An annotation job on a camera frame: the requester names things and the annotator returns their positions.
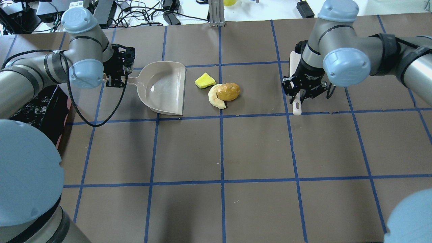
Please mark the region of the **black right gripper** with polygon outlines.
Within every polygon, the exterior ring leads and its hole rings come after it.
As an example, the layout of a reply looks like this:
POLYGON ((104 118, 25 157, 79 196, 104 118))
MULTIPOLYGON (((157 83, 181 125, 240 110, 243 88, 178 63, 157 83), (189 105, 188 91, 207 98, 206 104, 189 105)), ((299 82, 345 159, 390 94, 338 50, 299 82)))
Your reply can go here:
POLYGON ((282 78, 282 87, 285 95, 290 97, 290 105, 298 94, 302 102, 304 99, 314 99, 329 90, 327 82, 322 80, 325 74, 323 68, 313 67, 302 59, 291 59, 290 68, 294 68, 294 71, 282 78))

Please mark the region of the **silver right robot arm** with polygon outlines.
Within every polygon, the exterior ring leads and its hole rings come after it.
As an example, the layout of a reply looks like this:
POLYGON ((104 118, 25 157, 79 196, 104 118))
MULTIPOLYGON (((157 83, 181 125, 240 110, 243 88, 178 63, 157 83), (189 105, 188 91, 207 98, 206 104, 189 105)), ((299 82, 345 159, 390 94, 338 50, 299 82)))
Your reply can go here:
POLYGON ((431 35, 327 0, 295 27, 282 79, 307 243, 431 242, 431 35))

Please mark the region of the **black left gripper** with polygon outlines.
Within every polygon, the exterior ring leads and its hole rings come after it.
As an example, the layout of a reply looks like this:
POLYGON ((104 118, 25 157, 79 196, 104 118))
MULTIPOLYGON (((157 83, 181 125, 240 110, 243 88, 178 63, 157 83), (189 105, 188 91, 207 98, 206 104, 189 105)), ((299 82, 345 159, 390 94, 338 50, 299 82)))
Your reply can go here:
POLYGON ((136 49, 120 44, 110 44, 109 47, 113 51, 112 56, 103 62, 106 87, 124 88, 126 79, 134 69, 136 49))

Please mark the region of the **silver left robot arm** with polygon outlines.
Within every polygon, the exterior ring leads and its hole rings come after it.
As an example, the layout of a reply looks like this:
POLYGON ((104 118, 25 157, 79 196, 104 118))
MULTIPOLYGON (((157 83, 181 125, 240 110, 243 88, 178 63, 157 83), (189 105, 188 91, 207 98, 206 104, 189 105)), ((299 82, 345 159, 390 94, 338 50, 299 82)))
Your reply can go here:
POLYGON ((9 57, 1 67, 1 242, 89 243, 60 201, 64 170, 56 145, 39 129, 11 120, 42 89, 67 84, 82 89, 126 88, 135 49, 112 44, 88 9, 64 12, 61 23, 70 36, 68 50, 9 57))

